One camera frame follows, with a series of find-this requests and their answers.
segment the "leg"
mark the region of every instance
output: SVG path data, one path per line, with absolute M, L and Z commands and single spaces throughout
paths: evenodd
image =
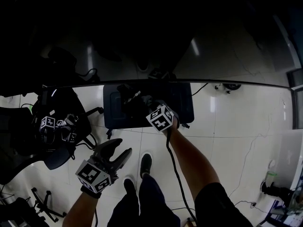
M 124 226 L 126 222 L 137 223 L 139 218 L 139 203 L 132 181 L 124 180 L 127 194 L 114 208 L 108 227 Z
M 282 199 L 286 207 L 289 206 L 294 191 L 291 191 L 285 187 L 275 187 L 275 186 L 265 187 L 265 186 L 266 186 L 265 183 L 263 183 L 262 184 L 263 193 L 268 194 L 270 196 L 279 197 L 280 199 Z
M 167 207 L 159 185 L 149 175 L 151 165 L 151 156 L 144 154 L 140 170 L 143 180 L 139 190 L 141 226 L 157 226 L 161 223 L 163 226 L 179 227 L 180 219 Z

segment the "black shoe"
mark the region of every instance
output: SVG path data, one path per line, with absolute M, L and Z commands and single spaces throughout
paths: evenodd
M 152 155 L 149 152 L 143 153 L 140 167 L 140 177 L 143 178 L 143 173 L 150 173 L 152 166 Z
M 134 188 L 134 182 L 130 179 L 130 177 L 126 176 L 124 178 L 123 185 L 126 193 L 136 192 L 136 189 Z
M 266 190 L 267 190 L 266 183 L 263 182 L 263 183 L 261 184 L 261 191 L 262 191 L 263 193 L 265 193 Z

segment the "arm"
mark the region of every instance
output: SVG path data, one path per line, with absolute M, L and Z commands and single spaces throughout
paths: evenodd
M 202 188 L 209 183 L 220 181 L 207 158 L 177 130 L 176 125 L 174 120 L 174 125 L 170 129 L 170 143 L 195 200 Z
M 91 227 L 98 199 L 83 192 L 64 218 L 62 227 Z

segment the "wire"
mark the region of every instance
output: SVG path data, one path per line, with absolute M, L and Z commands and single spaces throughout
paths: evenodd
M 90 133 L 89 134 L 92 138 L 93 138 L 93 140 L 94 140 L 94 142 L 95 142 L 95 147 L 97 147 L 97 141 L 96 141 L 96 138 L 92 135 L 92 133 Z
M 202 88 L 204 88 L 208 83 L 205 83 L 199 90 L 197 90 L 192 96 L 196 95 Z
M 185 199 L 185 194 L 184 194 L 184 191 L 183 191 L 183 187 L 182 187 L 182 183 L 181 183 L 181 179 L 180 179 L 180 176 L 178 174 L 178 171 L 177 171 L 177 168 L 176 168 L 176 162 L 175 162 L 175 159 L 174 159 L 174 155 L 172 154 L 172 151 L 171 149 L 169 148 L 169 140 L 170 140 L 170 135 L 171 135 L 171 129 L 168 128 L 167 130 L 167 140 L 166 140 L 166 148 L 167 150 L 169 151 L 169 154 L 170 154 L 170 157 L 171 157 L 171 160 L 172 160 L 172 164 L 174 166 L 174 171 L 175 171 L 175 174 L 176 174 L 176 177 L 178 179 L 178 182 L 179 182 L 179 185 L 180 185 L 180 190 L 181 190 L 181 194 L 182 194 L 182 198 L 183 198 L 183 201 L 185 203 L 185 206 L 187 208 L 187 210 L 189 211 L 191 217 L 194 219 L 196 225 L 197 225 L 197 219 L 195 218 L 193 212 L 190 210 L 187 202 L 186 202 L 186 199 Z
M 31 106 L 34 106 L 34 105 L 32 105 L 32 104 L 23 104 L 23 105 L 21 106 L 21 108 L 22 108 L 24 105 L 31 105 Z
M 97 227 L 98 226 L 97 208 L 95 208 L 95 217 L 96 217 L 95 227 Z
M 90 147 L 88 144 L 86 144 L 86 143 L 80 143 L 80 144 L 78 144 L 78 145 L 76 145 L 76 146 L 81 146 L 81 145 L 86 145 L 86 147 L 88 148 L 88 149 L 94 149 L 94 148 L 92 148 L 92 147 Z
M 244 158 L 244 164 L 243 164 L 243 168 L 242 168 L 242 171 L 241 171 L 241 176 L 240 176 L 239 184 L 238 184 L 238 186 L 231 192 L 231 194 L 230 194 L 228 197 L 230 197 L 230 196 L 231 196 L 231 195 L 240 187 L 241 180 L 242 180 L 242 175 L 243 175 L 243 171 L 244 171 L 244 167 L 245 167 L 245 163 L 246 163 L 246 158 L 247 158 L 248 154 L 249 154 L 250 151 L 251 151 L 252 143 L 253 143 L 259 136 L 262 136 L 263 138 L 266 138 L 267 135 L 268 135 L 269 129 L 270 129 L 270 120 L 269 120 L 269 115 L 268 115 L 268 130 L 267 130 L 267 133 L 266 133 L 265 136 L 263 136 L 262 134 L 259 133 L 259 134 L 252 140 L 252 142 L 251 142 L 251 144 L 250 144 L 250 149 L 249 149 L 249 151 L 247 152 L 247 154 L 246 154 L 246 156 L 245 156 L 245 158 Z
M 94 70 L 95 71 L 95 74 L 94 74 L 94 76 L 98 73 L 98 70 L 96 69 L 96 68 L 92 68 L 92 69 L 90 69 L 86 74 L 84 74 L 84 75 L 82 75 L 82 74 L 79 74 L 79 73 L 76 73 L 78 76 L 80 76 L 80 77 L 86 77 L 92 70 Z
M 265 211 L 263 211 L 263 210 L 257 208 L 256 206 L 252 206 L 255 202 L 248 202 L 248 201 L 242 200 L 242 201 L 237 202 L 237 203 L 235 204 L 235 207 L 236 207 L 236 205 L 237 205 L 238 203 L 241 203 L 241 202 L 250 203 L 250 208 L 251 208 L 251 209 L 258 209 L 259 211 L 268 214 L 268 212 L 265 212 Z
M 171 211 L 174 211 L 174 210 L 181 210 L 181 209 L 187 209 L 187 207 L 177 208 L 177 209 L 173 209 L 173 210 L 171 210 Z

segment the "black cable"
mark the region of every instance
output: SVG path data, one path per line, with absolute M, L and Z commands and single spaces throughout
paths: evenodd
M 197 90 L 192 96 L 196 95 L 202 88 L 204 88 L 208 83 L 205 83 L 199 90 Z
M 22 108 L 24 105 L 31 105 L 31 106 L 34 106 L 34 105 L 32 105 L 32 104 L 23 104 L 23 105 L 21 106 L 21 108 Z
M 97 141 L 96 141 L 96 138 L 92 135 L 92 133 L 90 133 L 89 134 L 92 138 L 93 138 L 93 140 L 94 140 L 94 142 L 95 142 L 95 147 L 97 147 Z
M 174 211 L 174 210 L 181 210 L 181 209 L 187 209 L 187 207 L 177 208 L 177 209 L 173 209 L 173 210 L 171 210 L 171 211 Z
M 76 73 L 78 76 L 80 76 L 80 77 L 86 77 L 92 70 L 94 70 L 95 71 L 95 74 L 94 74 L 94 76 L 97 74 L 97 72 L 98 72 L 98 70 L 96 69 L 96 68 L 92 68 L 92 69 L 90 69 L 86 74 L 84 74 L 84 75 L 82 75 L 82 74 L 79 74 L 79 73 Z
M 255 202 L 248 202 L 248 201 L 243 200 L 243 201 L 237 202 L 237 203 L 235 204 L 235 207 L 236 207 L 236 205 L 237 205 L 238 203 L 241 203 L 241 202 L 250 203 L 250 208 L 251 208 L 251 209 L 255 208 L 255 209 L 257 209 L 257 210 L 259 210 L 259 211 L 261 211 L 261 212 L 263 212 L 263 213 L 268 214 L 268 212 L 265 212 L 265 211 L 263 211 L 263 210 L 257 208 L 256 206 L 252 206 Z
M 95 217 L 96 217 L 95 227 L 97 227 L 98 226 L 97 208 L 95 208 Z
M 86 144 L 86 143 L 80 143 L 80 144 L 78 144 L 78 145 L 76 145 L 76 146 L 81 146 L 81 145 L 86 145 L 86 147 L 88 148 L 88 149 L 94 149 L 94 148 L 92 148 L 92 147 L 90 147 L 88 144 Z
M 183 187 L 182 187 L 182 183 L 181 183 L 181 179 L 180 179 L 180 176 L 178 174 L 178 171 L 177 171 L 177 168 L 176 168 L 176 162 L 175 162 L 175 159 L 174 159 L 174 155 L 172 154 L 172 151 L 171 149 L 169 148 L 169 140 L 170 140 L 170 135 L 171 135 L 171 129 L 168 128 L 167 129 L 167 140 L 166 140 L 166 148 L 167 150 L 169 151 L 169 154 L 170 154 L 170 157 L 171 157 L 171 160 L 172 160 L 172 164 L 174 166 L 174 171 L 175 171 L 175 174 L 176 174 L 176 177 L 178 179 L 178 182 L 179 182 L 179 185 L 180 185 L 180 190 L 181 190 L 181 194 L 182 194 L 182 198 L 183 198 L 183 201 L 185 203 L 185 206 L 187 208 L 187 210 L 189 211 L 191 217 L 194 219 L 196 225 L 197 225 L 197 219 L 195 218 L 194 214 L 192 213 L 192 211 L 190 210 L 187 202 L 186 202 L 186 199 L 185 199 L 185 194 L 184 194 L 184 191 L 183 191 Z

